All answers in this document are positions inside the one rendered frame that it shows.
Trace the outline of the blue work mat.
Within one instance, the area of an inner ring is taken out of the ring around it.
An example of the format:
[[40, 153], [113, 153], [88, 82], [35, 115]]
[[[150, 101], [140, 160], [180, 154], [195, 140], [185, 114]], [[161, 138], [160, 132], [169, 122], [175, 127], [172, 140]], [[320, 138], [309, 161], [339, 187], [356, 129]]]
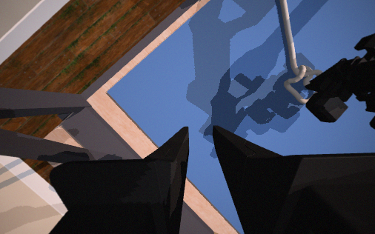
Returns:
[[[286, 0], [297, 67], [362, 58], [375, 0]], [[244, 234], [219, 163], [213, 126], [282, 156], [375, 153], [375, 113], [353, 94], [320, 121], [284, 87], [291, 69], [279, 0], [210, 0], [107, 92], [161, 147], [189, 130], [187, 177]]]

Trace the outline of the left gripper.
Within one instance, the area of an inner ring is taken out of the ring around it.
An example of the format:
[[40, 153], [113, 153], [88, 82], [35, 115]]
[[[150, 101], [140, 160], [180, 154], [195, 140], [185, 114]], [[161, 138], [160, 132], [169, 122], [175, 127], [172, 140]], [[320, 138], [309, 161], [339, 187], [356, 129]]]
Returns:
[[317, 92], [305, 103], [305, 107], [322, 122], [337, 121], [348, 109], [344, 102], [353, 94], [375, 93], [375, 61], [372, 61], [375, 60], [375, 33], [363, 37], [354, 49], [365, 49], [367, 53], [364, 58], [342, 58], [305, 86]]

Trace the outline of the white rope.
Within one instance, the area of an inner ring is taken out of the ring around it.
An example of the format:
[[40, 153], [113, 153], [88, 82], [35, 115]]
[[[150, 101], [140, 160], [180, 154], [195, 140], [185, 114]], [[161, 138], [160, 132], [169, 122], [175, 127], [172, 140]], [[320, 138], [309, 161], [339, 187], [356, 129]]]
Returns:
[[286, 90], [288, 90], [298, 102], [305, 104], [310, 98], [303, 99], [301, 95], [290, 85], [291, 83], [297, 83], [299, 80], [301, 80], [303, 77], [303, 85], [306, 86], [307, 84], [310, 84], [310, 80], [313, 78], [313, 75], [320, 75], [322, 73], [321, 70], [312, 70], [306, 65], [301, 65], [299, 68], [296, 64], [296, 55], [295, 55], [295, 49], [293, 44], [293, 37], [291, 32], [291, 24], [288, 14], [288, 6], [286, 0], [279, 0], [282, 10], [282, 17], [284, 22], [284, 28], [285, 28], [285, 35], [288, 43], [288, 51], [289, 51], [289, 57], [290, 57], [290, 63], [291, 63], [291, 69], [296, 75], [295, 78], [290, 78], [284, 82], [284, 87]]

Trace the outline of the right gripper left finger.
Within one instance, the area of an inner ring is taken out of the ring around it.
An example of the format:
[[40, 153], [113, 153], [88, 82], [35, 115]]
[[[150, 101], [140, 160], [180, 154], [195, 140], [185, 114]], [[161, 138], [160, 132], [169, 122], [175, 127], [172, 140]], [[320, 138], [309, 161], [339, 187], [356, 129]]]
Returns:
[[50, 183], [67, 210], [82, 204], [148, 204], [157, 234], [179, 234], [189, 157], [183, 127], [143, 159], [69, 161]]

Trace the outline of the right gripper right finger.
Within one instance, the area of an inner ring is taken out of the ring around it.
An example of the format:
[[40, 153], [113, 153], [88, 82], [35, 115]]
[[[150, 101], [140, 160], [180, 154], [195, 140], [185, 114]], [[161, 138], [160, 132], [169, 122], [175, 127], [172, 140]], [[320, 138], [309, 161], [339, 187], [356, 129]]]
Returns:
[[375, 183], [375, 153], [282, 156], [218, 125], [213, 142], [244, 234], [283, 234], [309, 185]]

